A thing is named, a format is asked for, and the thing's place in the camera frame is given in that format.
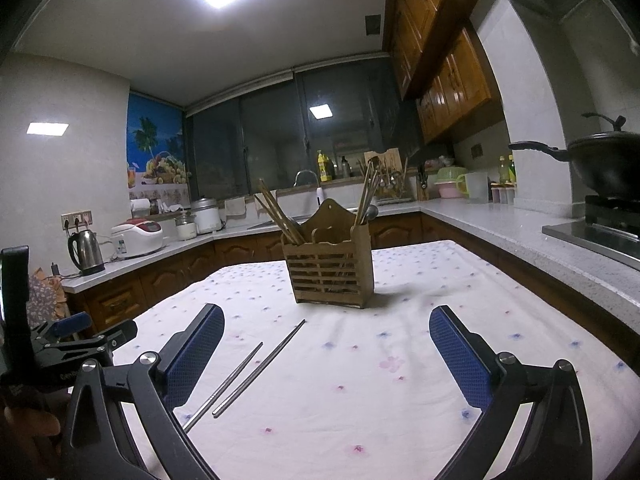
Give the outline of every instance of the blind with fruit picture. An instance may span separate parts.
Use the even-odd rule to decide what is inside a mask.
[[[180,108],[129,94],[127,182],[129,198],[189,205]]]

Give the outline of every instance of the metal screw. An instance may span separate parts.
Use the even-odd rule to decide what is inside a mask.
[[[503,365],[513,365],[516,362],[516,356],[509,352],[500,352],[498,354],[498,359],[500,359],[500,362]]]
[[[572,372],[574,370],[574,366],[569,361],[566,361],[565,359],[560,359],[558,361],[558,366],[563,372]]]
[[[95,362],[93,359],[88,359],[87,361],[85,361],[84,363],[82,363],[82,371],[83,372],[90,372],[91,370],[93,370],[96,366],[98,365],[97,362]]]
[[[157,358],[158,356],[154,352],[145,352],[140,356],[140,362],[143,365],[152,365]]]

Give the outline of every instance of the wooden basket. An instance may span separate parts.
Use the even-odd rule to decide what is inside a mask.
[[[297,303],[365,306],[374,289],[369,226],[354,226],[354,221],[354,214],[327,199],[300,226],[311,242],[297,246],[282,236]]]

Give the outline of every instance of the tablecloth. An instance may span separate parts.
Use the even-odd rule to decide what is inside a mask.
[[[188,402],[174,410],[184,422],[258,342],[264,347],[237,383],[304,318],[248,390],[189,433],[209,465],[222,480],[426,480],[479,415],[429,334],[431,310],[448,304],[496,352],[523,364],[574,364],[594,478],[606,477],[640,430],[640,379],[611,350],[452,241],[374,251],[373,263],[375,294],[363,310],[296,304],[284,262],[225,267],[137,317],[137,338],[114,361],[159,351],[204,304],[222,307],[225,335]],[[505,469],[528,411],[521,408],[487,478]],[[162,476],[132,406],[126,413],[150,470]]]

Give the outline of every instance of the white rice cooker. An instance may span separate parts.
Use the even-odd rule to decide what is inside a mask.
[[[196,230],[199,235],[212,233],[222,229],[220,211],[214,198],[204,198],[191,202],[191,215],[196,221]]]
[[[118,258],[133,258],[162,247],[162,226],[144,218],[131,218],[111,228],[111,243]]]

